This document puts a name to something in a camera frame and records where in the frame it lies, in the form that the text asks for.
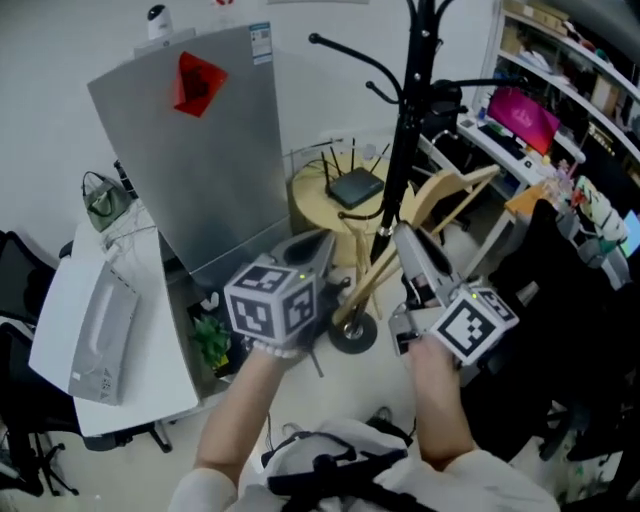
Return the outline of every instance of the red sticker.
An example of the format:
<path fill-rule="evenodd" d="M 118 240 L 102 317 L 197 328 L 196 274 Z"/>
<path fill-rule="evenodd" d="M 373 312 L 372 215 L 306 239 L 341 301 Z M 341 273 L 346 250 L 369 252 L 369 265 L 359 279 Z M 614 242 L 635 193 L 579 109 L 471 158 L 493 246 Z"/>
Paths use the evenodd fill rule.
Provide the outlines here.
<path fill-rule="evenodd" d="M 228 76 L 225 70 L 210 62 L 182 52 L 178 63 L 173 108 L 201 117 Z"/>

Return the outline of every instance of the white shelf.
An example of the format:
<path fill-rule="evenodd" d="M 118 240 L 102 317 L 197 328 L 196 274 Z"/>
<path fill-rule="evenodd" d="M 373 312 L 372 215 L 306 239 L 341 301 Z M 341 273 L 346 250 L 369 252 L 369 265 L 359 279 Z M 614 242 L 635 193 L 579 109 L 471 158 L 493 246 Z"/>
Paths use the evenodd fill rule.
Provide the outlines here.
<path fill-rule="evenodd" d="M 591 116 L 593 116 L 595 119 L 597 119 L 600 122 L 600 124 L 602 124 L 602 126 L 604 126 L 607 129 L 607 131 L 609 131 L 609 133 L 611 133 L 611 135 L 613 135 L 616 139 L 618 139 L 620 142 L 622 142 L 622 144 L 624 145 L 625 148 L 627 148 L 629 153 L 631 153 L 633 155 L 633 157 L 638 162 L 640 162 L 640 150 L 638 150 L 638 148 L 636 148 L 636 146 L 633 145 L 633 143 L 625 136 L 625 134 L 622 133 L 622 130 L 620 130 L 620 128 L 618 128 L 613 123 L 613 121 L 611 121 L 611 119 L 609 119 L 602 112 L 600 112 L 586 98 L 584 98 L 580 94 L 578 94 L 577 91 L 575 91 L 574 89 L 569 87 L 567 84 L 565 84 L 562 81 L 560 81 L 557 77 L 555 77 L 553 75 L 550 75 L 549 73 L 546 73 L 546 72 L 542 71 L 541 69 L 536 68 L 535 66 L 532 66 L 528 62 L 526 62 L 526 61 L 524 61 L 522 59 L 519 59 L 518 57 L 516 57 L 514 55 L 511 55 L 510 53 L 507 53 L 507 52 L 505 52 L 503 50 L 500 50 L 498 52 L 498 55 L 500 57 L 502 57 L 503 59 L 511 61 L 511 62 L 517 64 L 518 66 L 526 69 L 527 71 L 530 71 L 534 75 L 538 75 L 540 78 L 542 78 L 546 82 L 548 82 L 551 85 L 553 85 L 556 89 L 558 89 L 559 91 L 561 91 L 564 94 L 566 94 L 567 96 L 569 96 L 569 98 L 571 98 L 578 105 L 580 105 L 587 112 L 589 112 L 589 114 Z"/>
<path fill-rule="evenodd" d="M 554 32 L 553 30 L 545 27 L 544 25 L 537 23 L 531 18 L 527 18 L 526 16 L 520 16 L 519 14 L 514 14 L 509 11 L 502 11 L 502 13 L 507 18 L 511 18 L 512 20 L 519 21 L 520 23 L 524 23 L 525 25 L 529 25 L 530 27 L 533 27 L 536 30 L 543 32 L 544 34 L 547 34 L 548 36 L 553 37 L 554 39 L 556 39 L 557 41 L 560 41 L 563 45 L 568 47 L 570 50 L 573 50 L 574 52 L 579 53 L 582 57 L 586 58 L 591 63 L 593 63 L 600 71 L 602 71 L 604 74 L 611 77 L 614 82 L 617 82 L 619 85 L 621 85 L 622 88 L 627 93 L 629 93 L 629 95 L 635 101 L 640 103 L 640 90 L 635 85 L 633 85 L 626 77 L 624 77 L 616 68 L 614 68 L 608 62 L 602 60 L 595 53 L 590 52 L 584 46 L 576 43 L 570 37 L 562 36 L 557 32 Z"/>

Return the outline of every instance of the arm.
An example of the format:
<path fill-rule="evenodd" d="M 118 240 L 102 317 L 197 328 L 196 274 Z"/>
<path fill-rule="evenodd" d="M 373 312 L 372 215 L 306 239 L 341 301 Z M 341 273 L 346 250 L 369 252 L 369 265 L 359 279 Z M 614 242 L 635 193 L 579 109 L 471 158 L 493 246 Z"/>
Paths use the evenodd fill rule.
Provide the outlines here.
<path fill-rule="evenodd" d="M 238 486 L 269 413 L 286 362 L 255 349 L 202 431 L 196 468 L 215 469 Z"/>
<path fill-rule="evenodd" d="M 434 338 L 409 346 L 416 393 L 416 425 L 422 459 L 442 471 L 474 450 L 469 423 L 460 400 L 460 379 L 453 357 Z"/>

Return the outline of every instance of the keyboard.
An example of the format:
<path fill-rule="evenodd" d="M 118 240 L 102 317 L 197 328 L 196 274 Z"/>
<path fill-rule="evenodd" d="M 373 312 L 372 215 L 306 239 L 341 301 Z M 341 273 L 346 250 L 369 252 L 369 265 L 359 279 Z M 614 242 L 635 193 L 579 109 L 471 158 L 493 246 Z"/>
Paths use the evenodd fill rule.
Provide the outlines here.
<path fill-rule="evenodd" d="M 493 142 L 495 142 L 500 147 L 502 147 L 502 149 L 504 149 L 516 160 L 522 160 L 525 156 L 527 156 L 526 153 L 522 150 L 522 147 L 520 146 L 520 144 L 518 144 L 511 137 L 507 137 L 506 135 L 500 135 L 488 124 L 485 126 L 481 126 L 478 129 L 482 133 L 484 133 L 487 137 L 489 137 Z"/>

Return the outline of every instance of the green bag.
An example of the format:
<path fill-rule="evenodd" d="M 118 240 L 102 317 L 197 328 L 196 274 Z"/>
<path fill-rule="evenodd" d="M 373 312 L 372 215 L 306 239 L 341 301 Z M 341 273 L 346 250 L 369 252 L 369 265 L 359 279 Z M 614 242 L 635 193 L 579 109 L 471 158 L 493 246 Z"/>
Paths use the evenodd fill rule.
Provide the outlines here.
<path fill-rule="evenodd" d="M 87 193 L 87 175 L 93 174 L 101 183 Z M 98 233 L 102 233 L 127 211 L 132 203 L 131 196 L 116 182 L 98 173 L 88 171 L 82 177 L 82 199 L 91 224 Z"/>

